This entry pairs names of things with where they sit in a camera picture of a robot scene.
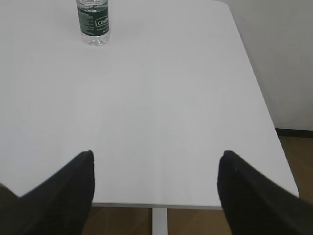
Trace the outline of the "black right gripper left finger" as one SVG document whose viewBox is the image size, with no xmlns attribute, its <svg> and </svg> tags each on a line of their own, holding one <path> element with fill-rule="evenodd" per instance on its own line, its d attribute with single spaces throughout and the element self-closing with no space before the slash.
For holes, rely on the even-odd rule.
<svg viewBox="0 0 313 235">
<path fill-rule="evenodd" d="M 95 192 L 94 155 L 84 151 L 0 211 L 2 235 L 80 235 Z"/>
</svg>

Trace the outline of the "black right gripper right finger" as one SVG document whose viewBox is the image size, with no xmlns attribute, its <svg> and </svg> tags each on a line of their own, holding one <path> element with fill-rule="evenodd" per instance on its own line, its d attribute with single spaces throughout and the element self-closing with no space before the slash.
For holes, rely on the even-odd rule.
<svg viewBox="0 0 313 235">
<path fill-rule="evenodd" d="M 217 189 L 234 235 L 311 235 L 313 206 L 294 196 L 227 150 Z"/>
</svg>

